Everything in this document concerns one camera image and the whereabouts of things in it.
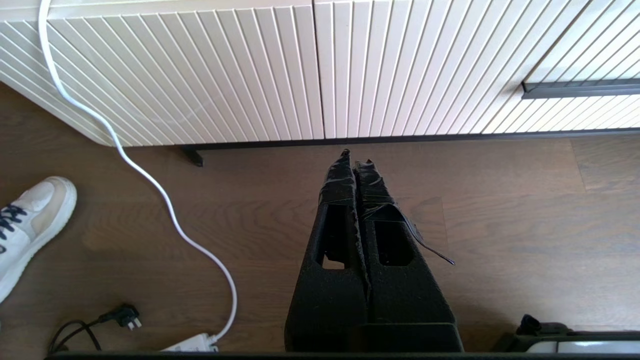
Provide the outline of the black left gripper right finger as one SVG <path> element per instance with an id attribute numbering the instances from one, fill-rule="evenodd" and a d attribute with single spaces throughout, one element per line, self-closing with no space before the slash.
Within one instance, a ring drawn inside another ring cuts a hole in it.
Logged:
<path id="1" fill-rule="evenodd" d="M 353 173 L 370 321 L 455 324 L 455 315 L 419 250 L 425 240 L 391 196 L 374 162 L 356 162 Z"/>

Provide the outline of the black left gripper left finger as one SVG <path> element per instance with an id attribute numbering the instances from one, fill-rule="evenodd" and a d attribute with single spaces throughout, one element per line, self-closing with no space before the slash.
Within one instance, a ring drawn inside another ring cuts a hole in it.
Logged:
<path id="1" fill-rule="evenodd" d="M 288 352 L 345 352 L 368 321 L 357 182 L 345 149 L 329 167 L 285 322 Z"/>

